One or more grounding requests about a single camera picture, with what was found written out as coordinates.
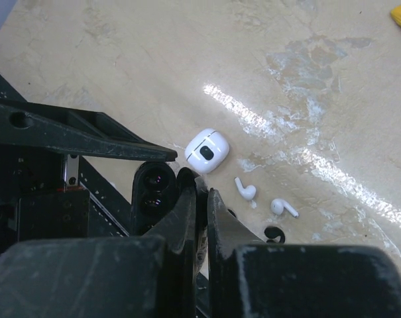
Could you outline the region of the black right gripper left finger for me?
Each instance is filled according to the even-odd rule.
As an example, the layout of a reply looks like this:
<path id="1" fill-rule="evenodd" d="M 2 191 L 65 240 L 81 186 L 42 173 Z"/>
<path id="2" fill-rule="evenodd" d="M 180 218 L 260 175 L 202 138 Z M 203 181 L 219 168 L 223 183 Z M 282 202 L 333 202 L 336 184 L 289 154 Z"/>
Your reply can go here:
<path id="1" fill-rule="evenodd" d="M 0 262 L 0 317 L 194 317 L 198 175 L 142 236 L 30 240 Z"/>

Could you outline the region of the black clip earbud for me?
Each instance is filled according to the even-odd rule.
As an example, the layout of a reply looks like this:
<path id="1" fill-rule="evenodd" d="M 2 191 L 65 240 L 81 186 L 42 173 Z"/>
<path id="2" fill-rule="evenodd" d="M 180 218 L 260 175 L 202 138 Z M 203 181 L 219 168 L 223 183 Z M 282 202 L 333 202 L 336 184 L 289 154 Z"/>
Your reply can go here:
<path id="1" fill-rule="evenodd" d="M 236 217 L 236 214 L 235 214 L 231 209 L 227 209 L 227 210 L 228 210 L 228 212 L 230 212 L 230 214 L 231 214 L 232 216 Z"/>
<path id="2" fill-rule="evenodd" d="M 268 244 L 284 244 L 286 241 L 284 231 L 275 226 L 265 228 L 264 235 Z"/>

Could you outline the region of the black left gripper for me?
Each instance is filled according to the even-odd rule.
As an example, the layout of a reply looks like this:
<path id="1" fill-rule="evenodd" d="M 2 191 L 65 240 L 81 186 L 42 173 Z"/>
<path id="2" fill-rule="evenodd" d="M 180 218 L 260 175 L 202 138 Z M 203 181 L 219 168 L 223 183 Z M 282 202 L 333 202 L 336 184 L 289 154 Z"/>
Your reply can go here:
<path id="1" fill-rule="evenodd" d="M 88 236 L 89 191 L 79 184 L 78 155 L 178 156 L 102 112 L 0 98 L 0 254 L 25 240 Z"/>

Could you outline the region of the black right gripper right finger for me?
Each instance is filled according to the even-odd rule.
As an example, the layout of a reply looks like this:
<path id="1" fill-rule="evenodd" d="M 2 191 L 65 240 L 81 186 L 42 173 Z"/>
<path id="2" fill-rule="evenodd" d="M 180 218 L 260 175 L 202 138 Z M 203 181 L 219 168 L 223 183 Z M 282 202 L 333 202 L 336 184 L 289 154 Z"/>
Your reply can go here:
<path id="1" fill-rule="evenodd" d="M 401 276 L 380 249 L 268 244 L 207 201 L 212 317 L 401 317 Z"/>

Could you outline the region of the black earbud charging case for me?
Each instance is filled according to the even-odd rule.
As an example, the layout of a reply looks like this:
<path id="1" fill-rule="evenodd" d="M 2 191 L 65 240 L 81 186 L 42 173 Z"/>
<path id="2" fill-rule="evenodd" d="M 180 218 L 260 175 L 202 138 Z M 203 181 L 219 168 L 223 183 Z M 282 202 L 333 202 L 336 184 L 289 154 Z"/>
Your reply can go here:
<path id="1" fill-rule="evenodd" d="M 207 253 L 207 197 L 200 175 L 185 167 L 178 173 L 165 162 L 145 162 L 133 180 L 130 220 L 137 236 L 159 235 L 174 254 L 194 239 L 194 270 Z"/>

